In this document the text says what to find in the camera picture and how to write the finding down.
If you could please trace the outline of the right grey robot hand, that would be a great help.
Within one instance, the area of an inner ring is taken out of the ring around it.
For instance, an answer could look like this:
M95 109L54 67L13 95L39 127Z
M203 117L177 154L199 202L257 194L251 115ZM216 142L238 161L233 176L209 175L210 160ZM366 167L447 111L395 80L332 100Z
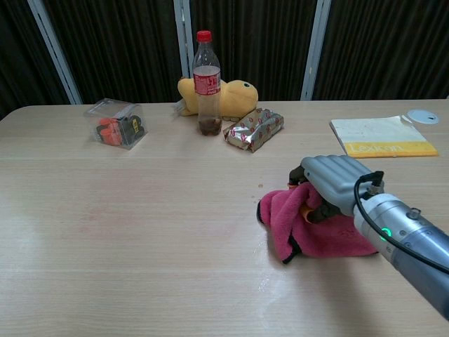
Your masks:
M319 155L305 157L290 171L288 184L296 187L310 183L321 196L317 207L301 208L302 216L310 223L320 223L336 215L353 216L357 210L364 221L374 225L362 201L384 192L383 177L383 171L372 172L347 155Z

